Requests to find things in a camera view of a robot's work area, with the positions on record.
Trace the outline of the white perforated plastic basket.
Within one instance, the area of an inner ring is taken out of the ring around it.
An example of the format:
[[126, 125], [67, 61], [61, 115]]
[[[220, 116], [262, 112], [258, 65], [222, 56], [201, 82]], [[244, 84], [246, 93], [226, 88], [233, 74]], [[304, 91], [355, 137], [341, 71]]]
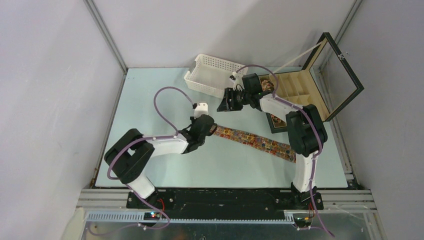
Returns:
[[234, 72], [247, 74], [248, 68], [242, 68], [243, 66], [240, 63], [201, 53], [196, 56], [183, 79], [189, 89], [221, 99], [224, 90], [234, 85], [230, 80]]

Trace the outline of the colourful patterned tie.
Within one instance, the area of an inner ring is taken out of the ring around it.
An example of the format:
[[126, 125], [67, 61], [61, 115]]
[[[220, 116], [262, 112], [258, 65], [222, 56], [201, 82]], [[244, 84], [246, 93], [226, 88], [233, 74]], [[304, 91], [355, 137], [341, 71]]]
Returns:
[[296, 163], [296, 153], [289, 144], [275, 141], [250, 132], [218, 125], [215, 136], [231, 140], [256, 150], [271, 154], [291, 163]]

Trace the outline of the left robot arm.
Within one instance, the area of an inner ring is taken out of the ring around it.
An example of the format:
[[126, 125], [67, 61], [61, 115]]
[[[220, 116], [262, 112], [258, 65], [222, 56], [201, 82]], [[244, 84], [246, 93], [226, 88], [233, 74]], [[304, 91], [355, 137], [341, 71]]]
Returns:
[[128, 130], [104, 155], [108, 164], [107, 177], [127, 186], [145, 208], [156, 206], [156, 187], [144, 174], [148, 161], [158, 156], [193, 152], [218, 127], [209, 115], [191, 117], [190, 120], [191, 124], [177, 131], [176, 135], [145, 136], [136, 128]]

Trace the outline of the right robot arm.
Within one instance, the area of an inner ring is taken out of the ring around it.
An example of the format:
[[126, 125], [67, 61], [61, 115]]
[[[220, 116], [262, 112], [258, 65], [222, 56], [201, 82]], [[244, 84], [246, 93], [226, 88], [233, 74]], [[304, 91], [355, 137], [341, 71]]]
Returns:
[[289, 145], [296, 153], [291, 204], [304, 209], [311, 202], [307, 191], [315, 187], [316, 161], [328, 139], [326, 129], [317, 107], [313, 104], [299, 105], [263, 90], [259, 76], [255, 73], [240, 76], [233, 72], [229, 76], [233, 84], [224, 89], [218, 112], [240, 111], [250, 106], [278, 117], [286, 123]]

